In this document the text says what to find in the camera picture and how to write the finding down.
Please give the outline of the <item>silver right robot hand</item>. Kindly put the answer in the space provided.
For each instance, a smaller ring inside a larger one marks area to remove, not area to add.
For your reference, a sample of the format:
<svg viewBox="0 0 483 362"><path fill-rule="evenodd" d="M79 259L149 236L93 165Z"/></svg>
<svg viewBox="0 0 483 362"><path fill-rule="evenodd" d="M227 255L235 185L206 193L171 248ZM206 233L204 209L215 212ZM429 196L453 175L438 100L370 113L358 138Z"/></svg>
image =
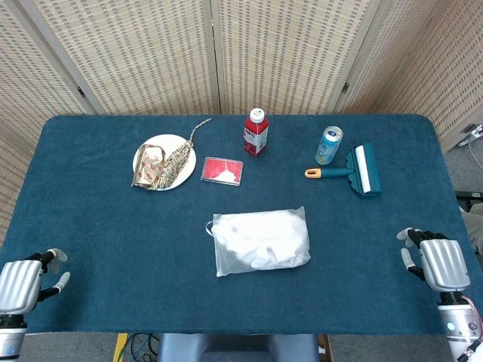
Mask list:
<svg viewBox="0 0 483 362"><path fill-rule="evenodd" d="M408 272L440 293L462 292L470 285L460 244L441 233L406 228L397 234L405 242L401 259Z"/></svg>

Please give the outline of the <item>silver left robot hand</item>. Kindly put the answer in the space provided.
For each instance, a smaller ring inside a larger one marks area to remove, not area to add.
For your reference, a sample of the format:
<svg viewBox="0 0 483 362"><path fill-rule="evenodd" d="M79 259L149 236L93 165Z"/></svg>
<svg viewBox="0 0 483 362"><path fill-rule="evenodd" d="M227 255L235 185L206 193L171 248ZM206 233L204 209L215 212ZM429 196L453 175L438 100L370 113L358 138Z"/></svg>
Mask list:
<svg viewBox="0 0 483 362"><path fill-rule="evenodd" d="M29 314L38 302L59 294L70 279L70 272L62 274L52 287L42 290L42 276L48 268L58 273L58 262L68 256L58 248L45 253L34 253L23 260L7 262L1 272L1 315Z"/></svg>

